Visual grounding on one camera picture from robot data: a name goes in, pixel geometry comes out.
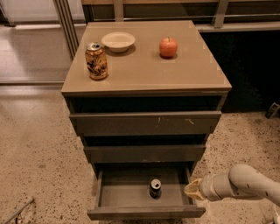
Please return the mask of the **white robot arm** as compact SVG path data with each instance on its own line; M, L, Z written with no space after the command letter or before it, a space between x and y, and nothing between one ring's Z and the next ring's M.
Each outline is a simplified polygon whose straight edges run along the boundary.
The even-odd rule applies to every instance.
M196 200L267 199L280 206L280 183L247 164L235 164L227 173L197 178L185 187L184 193Z

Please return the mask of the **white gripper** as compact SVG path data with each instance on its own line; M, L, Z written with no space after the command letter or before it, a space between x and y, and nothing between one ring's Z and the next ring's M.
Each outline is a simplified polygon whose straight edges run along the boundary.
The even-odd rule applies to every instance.
M216 201L220 197L214 190L214 175L206 175L203 179L197 178L184 188L184 193L189 198L195 200L206 200Z

